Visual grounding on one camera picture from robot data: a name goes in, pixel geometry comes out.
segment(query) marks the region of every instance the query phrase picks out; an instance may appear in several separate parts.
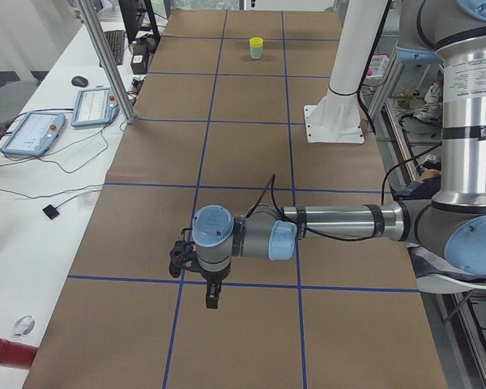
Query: yellow cup rim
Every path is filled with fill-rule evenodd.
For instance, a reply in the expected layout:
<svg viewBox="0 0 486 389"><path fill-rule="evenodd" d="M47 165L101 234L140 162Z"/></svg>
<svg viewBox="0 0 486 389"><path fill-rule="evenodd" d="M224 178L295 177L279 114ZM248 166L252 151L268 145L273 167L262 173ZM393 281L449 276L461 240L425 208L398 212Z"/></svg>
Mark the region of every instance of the yellow cup rim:
<svg viewBox="0 0 486 389"><path fill-rule="evenodd" d="M264 40L259 36L255 36L253 38L250 38L249 42L252 47L262 47Z"/></svg>

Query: person's hand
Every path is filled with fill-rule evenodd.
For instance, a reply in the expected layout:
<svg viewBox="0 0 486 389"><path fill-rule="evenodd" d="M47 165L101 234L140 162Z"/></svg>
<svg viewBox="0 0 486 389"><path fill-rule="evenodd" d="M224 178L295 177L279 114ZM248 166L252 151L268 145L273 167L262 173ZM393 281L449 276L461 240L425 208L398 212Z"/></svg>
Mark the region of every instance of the person's hand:
<svg viewBox="0 0 486 389"><path fill-rule="evenodd" d="M441 175L441 172L439 170L427 169L421 174L420 178L418 178L417 181L423 182L424 180L426 180L428 178L434 178L434 177L437 177L437 176L440 176L440 175Z"/></svg>

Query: red cylinder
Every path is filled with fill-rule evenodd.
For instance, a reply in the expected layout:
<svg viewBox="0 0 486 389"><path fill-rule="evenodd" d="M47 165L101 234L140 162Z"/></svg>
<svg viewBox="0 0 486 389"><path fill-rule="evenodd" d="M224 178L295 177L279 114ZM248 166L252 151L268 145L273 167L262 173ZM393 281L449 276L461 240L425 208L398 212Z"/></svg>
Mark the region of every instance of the red cylinder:
<svg viewBox="0 0 486 389"><path fill-rule="evenodd" d="M31 369L38 347L0 338L0 366Z"/></svg>

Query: brown table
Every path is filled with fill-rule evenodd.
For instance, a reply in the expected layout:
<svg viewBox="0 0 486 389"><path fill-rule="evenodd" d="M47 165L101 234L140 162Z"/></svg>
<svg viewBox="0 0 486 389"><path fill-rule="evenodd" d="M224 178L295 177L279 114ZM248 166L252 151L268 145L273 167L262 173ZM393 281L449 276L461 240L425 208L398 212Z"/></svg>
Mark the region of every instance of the brown table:
<svg viewBox="0 0 486 389"><path fill-rule="evenodd" d="M168 274L196 210L242 214L272 173L285 206L379 202L372 135L305 138L340 33L327 12L173 12L25 388L446 387L403 243L234 259L218 310Z"/></svg>

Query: blue joint cap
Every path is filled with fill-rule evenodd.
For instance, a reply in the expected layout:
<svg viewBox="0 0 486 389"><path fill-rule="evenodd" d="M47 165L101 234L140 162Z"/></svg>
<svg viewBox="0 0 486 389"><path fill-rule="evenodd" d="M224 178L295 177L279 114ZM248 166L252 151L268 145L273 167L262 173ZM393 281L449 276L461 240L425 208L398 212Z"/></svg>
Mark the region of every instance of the blue joint cap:
<svg viewBox="0 0 486 389"><path fill-rule="evenodd" d="M296 226L287 221L277 220L272 227L268 242L268 258L272 261L290 259L295 248Z"/></svg>
<svg viewBox="0 0 486 389"><path fill-rule="evenodd" d="M463 224L449 238L445 259L472 274L486 275L486 215Z"/></svg>
<svg viewBox="0 0 486 389"><path fill-rule="evenodd" d="M207 205L193 217L193 240L201 247L225 242L234 228L230 212L220 205Z"/></svg>
<svg viewBox="0 0 486 389"><path fill-rule="evenodd" d="M396 49L398 50L398 61L401 63L430 65L441 62L441 59L432 50L406 49L399 46Z"/></svg>
<svg viewBox="0 0 486 389"><path fill-rule="evenodd" d="M471 17L486 22L486 0L456 0Z"/></svg>

